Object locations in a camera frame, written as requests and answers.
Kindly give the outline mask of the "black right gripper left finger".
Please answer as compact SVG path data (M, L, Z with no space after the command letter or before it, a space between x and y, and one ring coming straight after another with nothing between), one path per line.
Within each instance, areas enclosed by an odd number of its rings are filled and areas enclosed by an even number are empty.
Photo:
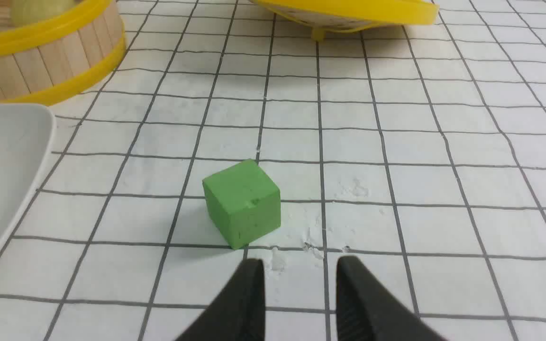
M264 262L240 262L225 287L178 341L264 341L266 293Z

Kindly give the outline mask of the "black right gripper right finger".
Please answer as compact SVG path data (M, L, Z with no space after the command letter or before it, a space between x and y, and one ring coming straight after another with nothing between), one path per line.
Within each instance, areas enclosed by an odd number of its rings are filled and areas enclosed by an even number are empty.
M337 261L338 341L443 341L377 280L361 260Z

